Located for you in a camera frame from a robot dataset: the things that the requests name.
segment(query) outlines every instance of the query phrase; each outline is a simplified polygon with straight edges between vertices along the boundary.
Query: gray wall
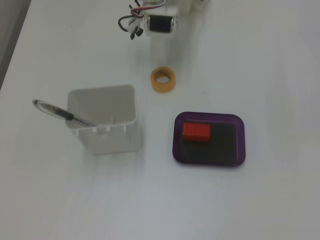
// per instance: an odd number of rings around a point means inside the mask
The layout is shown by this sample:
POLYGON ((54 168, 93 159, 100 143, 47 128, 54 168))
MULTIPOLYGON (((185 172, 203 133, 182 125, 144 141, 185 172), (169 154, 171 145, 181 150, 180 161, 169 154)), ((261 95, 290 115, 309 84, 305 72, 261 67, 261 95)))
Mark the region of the gray wall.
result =
POLYGON ((0 88, 31 0, 0 0, 0 88))

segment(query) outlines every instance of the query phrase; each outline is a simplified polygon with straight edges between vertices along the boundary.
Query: red wire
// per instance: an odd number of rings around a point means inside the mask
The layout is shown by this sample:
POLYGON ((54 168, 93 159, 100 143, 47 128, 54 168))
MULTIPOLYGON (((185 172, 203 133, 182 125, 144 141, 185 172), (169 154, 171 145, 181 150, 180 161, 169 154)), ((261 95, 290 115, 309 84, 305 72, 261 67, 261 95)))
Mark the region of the red wire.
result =
POLYGON ((143 16, 140 16, 139 14, 137 14, 136 11, 157 9, 157 8, 160 8, 160 7, 162 7, 163 5, 165 5, 166 2, 167 2, 167 1, 164 1, 164 3, 159 4, 159 5, 156 5, 156 6, 139 6, 139 7, 136 7, 136 8, 132 8, 132 9, 131 9, 131 14, 132 14, 133 16, 135 16, 135 17, 143 17, 143 16))

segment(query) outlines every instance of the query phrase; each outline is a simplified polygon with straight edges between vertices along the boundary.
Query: white container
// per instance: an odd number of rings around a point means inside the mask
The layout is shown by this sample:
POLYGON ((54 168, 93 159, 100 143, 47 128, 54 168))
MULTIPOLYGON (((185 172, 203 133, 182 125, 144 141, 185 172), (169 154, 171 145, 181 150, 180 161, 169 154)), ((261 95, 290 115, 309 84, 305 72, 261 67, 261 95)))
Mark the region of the white container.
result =
POLYGON ((134 152, 142 144, 136 106, 131 85, 72 90, 68 111, 98 126, 66 126, 93 155, 134 152))

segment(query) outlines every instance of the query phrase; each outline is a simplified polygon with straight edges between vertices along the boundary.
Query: black wire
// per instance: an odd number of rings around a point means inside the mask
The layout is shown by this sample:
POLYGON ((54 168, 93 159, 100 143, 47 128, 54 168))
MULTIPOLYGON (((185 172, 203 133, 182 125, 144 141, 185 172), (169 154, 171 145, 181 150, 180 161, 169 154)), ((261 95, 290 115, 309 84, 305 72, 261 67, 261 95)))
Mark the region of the black wire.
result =
POLYGON ((122 29, 122 31, 128 32, 128 30, 125 29, 125 28, 122 26, 121 21, 122 21, 123 19, 130 19, 130 18, 134 18, 134 17, 135 17, 135 16, 133 16, 133 15, 128 15, 128 16, 120 17, 120 19, 118 20, 118 25, 119 25, 119 27, 122 29))

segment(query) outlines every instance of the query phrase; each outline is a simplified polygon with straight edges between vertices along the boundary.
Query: purple tray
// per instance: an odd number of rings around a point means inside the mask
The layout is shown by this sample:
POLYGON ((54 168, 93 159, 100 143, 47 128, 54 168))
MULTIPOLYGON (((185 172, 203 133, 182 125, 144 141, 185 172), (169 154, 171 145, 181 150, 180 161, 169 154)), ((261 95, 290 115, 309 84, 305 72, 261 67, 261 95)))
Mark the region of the purple tray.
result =
MULTIPOLYGON (((211 147, 207 146, 206 151, 211 151, 211 147)), ((225 166, 239 166, 246 159, 246 144, 245 144, 245 125, 241 118, 232 114, 218 114, 218 113, 204 113, 204 112, 183 112, 180 113, 174 122, 174 134, 173 134, 173 147, 172 153, 174 158, 184 164, 206 164, 206 165, 225 165, 225 166), (204 161, 199 161, 200 157, 193 152, 192 155, 186 155, 183 152, 183 140, 182 140, 182 132, 184 122, 193 122, 193 123, 207 123, 213 126, 230 126, 233 130, 233 138, 232 138, 232 146, 233 147, 233 156, 231 160, 228 159, 229 156, 223 156, 226 160, 225 162, 221 159, 213 159, 214 155, 208 154, 207 157, 204 156, 201 152, 199 152, 199 156, 201 156, 204 161)))

